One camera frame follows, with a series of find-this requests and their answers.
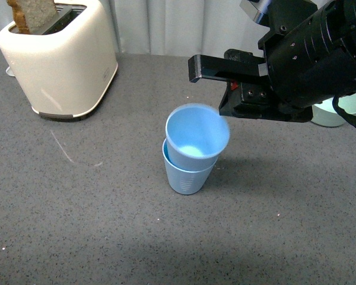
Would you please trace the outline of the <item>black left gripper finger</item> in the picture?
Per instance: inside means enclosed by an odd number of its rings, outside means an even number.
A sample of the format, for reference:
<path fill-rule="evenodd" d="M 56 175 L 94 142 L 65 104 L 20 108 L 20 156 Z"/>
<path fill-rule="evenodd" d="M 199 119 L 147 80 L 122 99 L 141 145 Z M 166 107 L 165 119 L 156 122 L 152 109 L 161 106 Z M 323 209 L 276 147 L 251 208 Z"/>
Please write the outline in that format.
<path fill-rule="evenodd" d="M 229 59 L 194 55 L 188 60 L 189 81 L 200 79 L 261 83 L 268 76 L 266 62 L 252 54 L 229 54 Z"/>

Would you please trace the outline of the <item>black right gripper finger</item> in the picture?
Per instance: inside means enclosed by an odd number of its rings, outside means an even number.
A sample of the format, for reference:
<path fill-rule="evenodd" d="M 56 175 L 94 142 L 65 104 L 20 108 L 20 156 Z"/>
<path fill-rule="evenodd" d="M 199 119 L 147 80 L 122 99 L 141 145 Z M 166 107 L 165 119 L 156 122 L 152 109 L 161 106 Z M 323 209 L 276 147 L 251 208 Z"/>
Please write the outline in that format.
<path fill-rule="evenodd" d="M 238 81 L 227 83 L 219 113 L 221 116 L 234 118 L 283 122 L 308 122 L 312 119 L 311 107 L 284 113 L 272 90 L 258 84 Z"/>

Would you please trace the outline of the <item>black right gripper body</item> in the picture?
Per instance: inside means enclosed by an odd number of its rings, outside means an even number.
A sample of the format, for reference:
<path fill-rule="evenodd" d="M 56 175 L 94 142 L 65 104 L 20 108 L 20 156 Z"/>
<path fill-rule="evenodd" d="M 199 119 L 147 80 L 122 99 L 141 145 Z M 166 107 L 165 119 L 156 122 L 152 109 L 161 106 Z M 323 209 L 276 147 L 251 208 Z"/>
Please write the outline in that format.
<path fill-rule="evenodd" d="M 245 13 L 269 28 L 258 43 L 283 110 L 310 107 L 356 92 L 356 1 L 242 1 Z"/>

